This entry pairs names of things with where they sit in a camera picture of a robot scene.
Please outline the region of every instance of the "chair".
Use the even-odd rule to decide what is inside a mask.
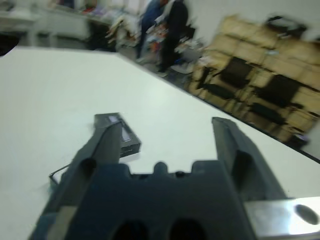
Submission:
[[[275,75],[263,88],[250,86],[254,88],[254,96],[258,97],[259,99],[271,103],[276,108],[286,109],[290,107],[290,109],[286,116],[282,116],[278,112],[279,109],[274,110],[261,103],[254,102],[253,104],[247,105],[249,106],[249,109],[245,113],[244,119],[247,119],[248,113],[253,113],[264,119],[267,119],[268,121],[276,124],[276,127],[271,132],[278,127],[285,125],[287,118],[291,113],[293,113],[294,110],[303,108],[303,106],[299,103],[291,103],[291,100],[298,92],[300,86],[301,84],[298,81],[283,75]]]
[[[203,77],[200,79],[198,84],[198,89],[202,89],[198,96],[205,90],[207,90],[212,95],[218,96],[219,98],[226,100],[225,108],[230,100],[237,98],[237,93],[239,90],[243,90],[250,82],[248,76],[250,72],[253,70],[253,66],[246,63],[245,60],[237,57],[233,57],[228,65],[221,72],[218,72],[212,76],[212,78],[220,75],[220,80],[229,86],[236,89],[235,91],[231,91],[226,89],[223,86],[218,84],[206,83],[206,75],[208,76],[208,71],[211,69],[206,68],[203,72]]]
[[[187,48],[181,53],[180,64],[171,66],[169,73],[169,80],[180,82],[184,85],[191,74],[194,72],[193,64],[195,64],[202,56],[202,53]]]

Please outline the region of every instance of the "white wall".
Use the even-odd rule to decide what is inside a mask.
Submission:
[[[192,17],[198,26],[197,37],[210,43],[221,19],[226,15],[241,17],[263,23],[269,14],[285,14],[296,17],[310,26],[306,39],[320,35],[320,0],[189,0]]]

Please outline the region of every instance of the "cardboard box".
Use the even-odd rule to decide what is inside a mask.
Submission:
[[[223,19],[220,32],[232,35],[239,39],[246,39],[257,31],[258,26],[252,22],[241,19],[237,15],[227,16]]]
[[[263,61],[263,67],[288,78],[299,80],[305,71],[306,63],[285,55],[269,55]]]
[[[234,56],[244,59],[249,63],[261,64],[264,60],[265,54],[265,48],[242,41],[236,48]]]
[[[239,42],[240,40],[227,35],[217,35],[208,49],[218,50],[223,53],[233,55]]]

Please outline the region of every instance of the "black chair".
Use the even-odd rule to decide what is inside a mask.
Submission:
[[[241,58],[233,57],[228,65],[221,72],[218,72],[212,76],[212,78],[220,75],[220,80],[234,89],[235,91],[231,91],[226,89],[223,86],[218,84],[210,84],[206,83],[206,79],[210,72],[212,72],[213,68],[205,68],[203,71],[203,75],[199,80],[199,84],[197,89],[202,89],[198,96],[205,90],[207,90],[212,95],[215,95],[223,100],[226,100],[225,108],[230,100],[237,99],[237,93],[239,90],[243,90],[250,82],[248,76],[250,72],[253,70],[253,66],[247,64],[247,62]]]
[[[245,113],[244,119],[247,118],[248,113],[256,114],[264,119],[267,119],[271,123],[276,124],[276,127],[272,129],[272,131],[285,125],[287,118],[291,113],[293,113],[296,109],[303,108],[301,104],[291,102],[295,94],[298,92],[300,86],[301,84],[298,81],[283,75],[275,75],[265,87],[259,88],[250,86],[254,88],[253,96],[273,104],[277,109],[271,109],[270,107],[267,107],[261,103],[254,102],[250,105],[247,105],[249,106],[249,109]],[[279,109],[287,108],[289,109],[286,116],[282,116],[282,114],[279,113]]]

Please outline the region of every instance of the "black box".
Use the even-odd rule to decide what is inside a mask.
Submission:
[[[94,127],[96,129],[107,128],[109,125],[119,121],[122,123],[120,158],[139,153],[141,141],[119,113],[94,115]]]
[[[125,120],[119,113],[106,113],[94,115],[94,127],[96,129],[104,129],[115,122],[121,122],[122,124],[122,141],[121,141],[121,153],[120,158],[137,154],[140,151],[141,141],[131,130]],[[70,164],[54,171],[49,175],[50,184],[53,189],[58,186],[63,178],[64,173]]]

